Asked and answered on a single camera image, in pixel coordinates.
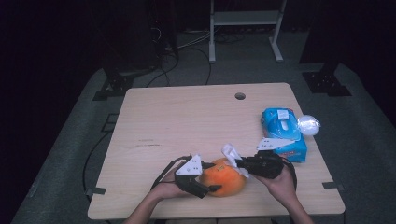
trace hand-mounted device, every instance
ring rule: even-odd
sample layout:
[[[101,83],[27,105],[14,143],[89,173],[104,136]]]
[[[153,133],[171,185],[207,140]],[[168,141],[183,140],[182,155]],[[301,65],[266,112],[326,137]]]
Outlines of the hand-mounted device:
[[[279,139],[263,138],[259,143],[258,152],[253,157],[239,156],[238,152],[231,144],[226,144],[222,149],[222,153],[228,159],[230,165],[236,170],[239,170],[239,173],[246,177],[248,177],[248,174],[253,174],[268,179],[274,179],[280,175],[283,166],[286,165],[290,168],[294,187],[297,188],[297,175],[295,174],[293,164],[274,152],[276,146],[285,143],[286,142],[279,141]]]
[[[214,166],[214,163],[203,162],[199,154],[195,156],[180,157],[171,161],[163,172],[157,177],[151,189],[154,189],[168,171],[175,165],[177,161],[184,160],[175,170],[175,184],[182,190],[195,195],[199,198],[204,198],[206,194],[211,191],[214,192],[221,188],[221,185],[205,186],[195,180],[195,178],[202,174],[203,169]]]

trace wooden table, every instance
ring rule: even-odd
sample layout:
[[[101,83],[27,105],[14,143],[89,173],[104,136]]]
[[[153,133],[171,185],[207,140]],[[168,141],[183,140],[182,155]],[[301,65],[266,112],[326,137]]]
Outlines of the wooden table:
[[[246,98],[238,100],[235,95]],[[93,195],[88,216],[128,217],[169,161],[180,156],[199,153],[203,161],[213,161],[223,157],[221,149],[226,143],[233,144],[243,157],[253,156],[262,139],[260,119],[267,107],[291,108],[296,117],[303,114],[286,83],[128,90],[96,185],[106,193]],[[294,164],[303,206],[311,215],[342,214],[345,206],[337,189],[322,186],[332,182],[332,177],[314,138],[306,137],[305,141],[306,162]],[[287,214],[263,184],[250,178],[235,196],[165,200],[151,217]]]

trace dark background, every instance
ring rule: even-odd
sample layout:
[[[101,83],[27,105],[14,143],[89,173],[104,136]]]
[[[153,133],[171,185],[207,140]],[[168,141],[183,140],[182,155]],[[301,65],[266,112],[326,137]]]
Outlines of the dark background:
[[[274,1],[217,0],[223,10],[272,9]],[[155,1],[0,1],[1,217],[18,210],[91,75],[106,57],[157,64],[151,26],[209,27],[209,1],[175,0],[176,19]],[[282,29],[311,28],[301,63],[336,55],[353,69],[395,124],[395,16],[392,1],[288,2]]]

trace orange fruit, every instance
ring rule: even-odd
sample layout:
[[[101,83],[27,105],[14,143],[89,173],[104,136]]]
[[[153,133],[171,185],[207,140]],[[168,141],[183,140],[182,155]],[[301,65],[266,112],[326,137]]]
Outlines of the orange fruit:
[[[200,175],[200,182],[209,187],[211,185],[221,185],[221,188],[215,192],[208,192],[209,195],[216,197],[232,196],[240,192],[245,184],[246,178],[240,175],[232,166],[225,162],[227,158],[221,158],[213,161],[215,166],[204,169]]]

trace gray carpet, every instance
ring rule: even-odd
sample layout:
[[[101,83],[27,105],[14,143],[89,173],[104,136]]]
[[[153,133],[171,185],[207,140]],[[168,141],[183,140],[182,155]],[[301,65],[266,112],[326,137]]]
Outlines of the gray carpet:
[[[199,50],[208,52],[207,42],[183,49],[172,71],[157,78],[150,87],[239,83],[287,82],[305,114],[322,125],[315,139],[334,181],[343,185],[341,196],[346,205],[347,223],[394,223],[396,220],[396,132],[358,76],[344,65],[336,70],[339,81],[352,96],[329,97],[311,93],[302,72],[318,71],[322,64],[299,64],[307,33],[281,33],[278,44],[284,57],[277,63],[268,43],[269,34],[239,35],[241,41],[217,44],[217,61],[211,64]],[[179,34],[179,45],[197,35]],[[163,69],[176,63],[165,56]],[[163,71],[138,77],[133,88],[144,88]],[[105,223],[87,217],[89,202],[83,190],[83,170],[88,189],[95,186],[111,130],[120,111],[122,97],[105,101],[92,98],[106,80],[102,69],[92,74],[83,93],[58,136],[34,187],[26,196],[13,223]],[[288,223],[286,217],[274,217]],[[315,216],[317,223],[344,223],[343,216]]]

